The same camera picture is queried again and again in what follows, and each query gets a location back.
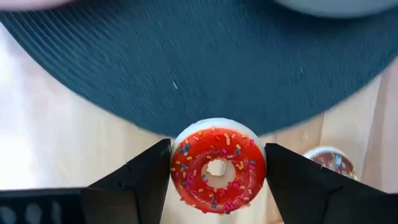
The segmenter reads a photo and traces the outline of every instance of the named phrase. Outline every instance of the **wooden surface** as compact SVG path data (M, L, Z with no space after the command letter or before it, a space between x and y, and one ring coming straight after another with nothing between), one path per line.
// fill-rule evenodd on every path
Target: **wooden surface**
M164 138L103 111L62 86L0 27L0 189L86 186ZM297 153L336 146L362 182L398 191L398 63L329 111L261 136ZM169 185L163 224L280 223L267 185L251 206L202 214Z

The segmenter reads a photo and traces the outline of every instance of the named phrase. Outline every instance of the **black object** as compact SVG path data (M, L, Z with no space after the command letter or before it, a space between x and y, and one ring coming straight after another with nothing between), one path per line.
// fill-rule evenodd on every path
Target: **black object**
M398 223L398 195L339 175L277 144L267 144L266 154L267 182L285 224Z
M0 224L159 224L169 150L161 140L84 189L0 191Z
M396 8L339 21L271 0L81 0L0 21L64 85L168 136L212 117L257 134L290 126L367 84L398 50Z

